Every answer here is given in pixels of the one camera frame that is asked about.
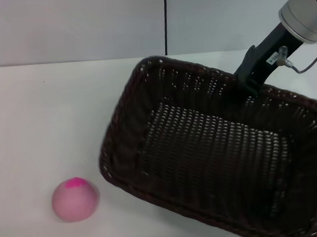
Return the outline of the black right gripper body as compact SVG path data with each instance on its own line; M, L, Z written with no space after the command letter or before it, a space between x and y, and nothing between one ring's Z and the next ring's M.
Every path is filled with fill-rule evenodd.
M282 23L279 23L258 46L252 46L248 50L248 63L258 65L259 80L265 82L277 68L276 58L273 59L273 62L268 62L270 57L273 57L275 52L279 53L281 47L287 47L288 56L290 56L302 44L301 40L293 36Z

